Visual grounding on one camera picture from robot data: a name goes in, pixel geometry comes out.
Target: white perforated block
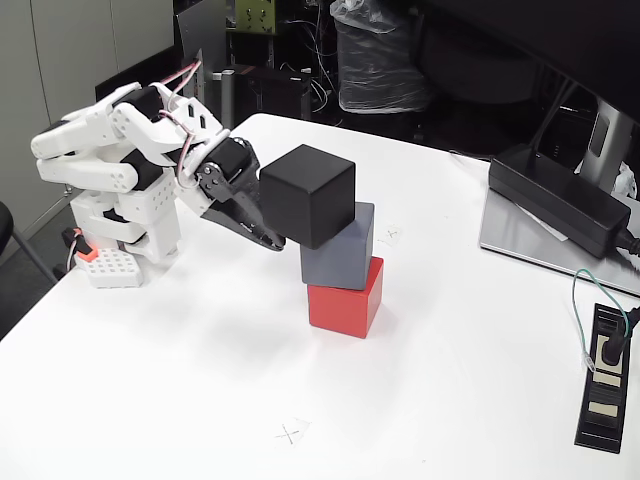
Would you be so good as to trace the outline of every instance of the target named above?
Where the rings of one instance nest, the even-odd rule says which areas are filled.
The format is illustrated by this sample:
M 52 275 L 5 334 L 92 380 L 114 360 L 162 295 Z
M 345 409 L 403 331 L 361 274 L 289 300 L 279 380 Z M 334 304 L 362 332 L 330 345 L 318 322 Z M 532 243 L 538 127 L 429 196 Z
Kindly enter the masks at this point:
M 142 255 L 152 263 L 158 263 L 176 249 L 180 240 L 180 223 L 175 208 L 154 224 L 145 225 L 145 228 L 147 234 L 142 239 L 125 245 L 127 252 Z
M 98 258 L 85 262 L 75 256 L 76 265 L 87 273 L 95 288 L 125 288 L 142 285 L 143 276 L 133 255 L 117 248 L 98 250 Z
M 144 192 L 118 195 L 115 210 L 130 222 L 149 225 L 171 209 L 175 209 L 173 171 L 166 169 L 162 176 Z

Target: wooden block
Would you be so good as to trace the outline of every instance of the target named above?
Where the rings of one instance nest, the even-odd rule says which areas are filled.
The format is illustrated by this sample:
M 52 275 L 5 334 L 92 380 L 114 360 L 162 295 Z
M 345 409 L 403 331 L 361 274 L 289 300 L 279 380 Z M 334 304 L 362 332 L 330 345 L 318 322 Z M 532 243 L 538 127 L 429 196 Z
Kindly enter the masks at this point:
M 364 291 L 309 285 L 311 325 L 366 338 L 382 301 L 384 260 L 373 257 Z
M 316 250 L 355 219 L 356 165 L 302 145 L 260 172 L 265 223 Z
M 316 287 L 364 290 L 373 252 L 372 203 L 356 202 L 356 219 L 317 250 L 300 247 L 302 282 Z

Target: black power brick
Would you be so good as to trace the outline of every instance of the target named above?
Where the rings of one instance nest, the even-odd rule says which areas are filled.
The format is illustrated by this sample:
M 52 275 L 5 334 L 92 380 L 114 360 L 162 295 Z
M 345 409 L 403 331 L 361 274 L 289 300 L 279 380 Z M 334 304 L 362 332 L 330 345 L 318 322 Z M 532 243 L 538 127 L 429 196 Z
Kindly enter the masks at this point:
M 628 248 L 629 207 L 544 155 L 529 161 L 530 154 L 520 145 L 495 158 L 489 187 L 598 258 Z

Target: white 3d-printed part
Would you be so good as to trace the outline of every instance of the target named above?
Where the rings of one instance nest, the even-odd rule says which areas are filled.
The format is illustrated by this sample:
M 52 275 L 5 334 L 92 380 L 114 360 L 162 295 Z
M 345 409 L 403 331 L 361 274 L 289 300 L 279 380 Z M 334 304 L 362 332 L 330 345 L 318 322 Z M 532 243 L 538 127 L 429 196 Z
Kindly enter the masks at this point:
M 139 287 L 142 271 L 133 255 L 117 248 L 98 250 L 98 258 L 86 262 L 75 256 L 76 265 L 87 273 L 95 288 Z

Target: power strip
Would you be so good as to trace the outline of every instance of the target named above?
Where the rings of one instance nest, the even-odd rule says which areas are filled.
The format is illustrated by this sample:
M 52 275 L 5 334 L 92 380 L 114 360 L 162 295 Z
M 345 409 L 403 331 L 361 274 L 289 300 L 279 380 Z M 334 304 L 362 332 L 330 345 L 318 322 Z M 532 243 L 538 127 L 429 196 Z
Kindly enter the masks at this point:
M 620 453 L 622 445 L 631 340 L 627 342 L 616 366 L 607 365 L 602 360 L 602 345 L 619 322 L 624 322 L 624 318 L 618 310 L 596 304 L 590 349 L 596 371 L 587 371 L 575 439 L 576 445 L 610 453 Z

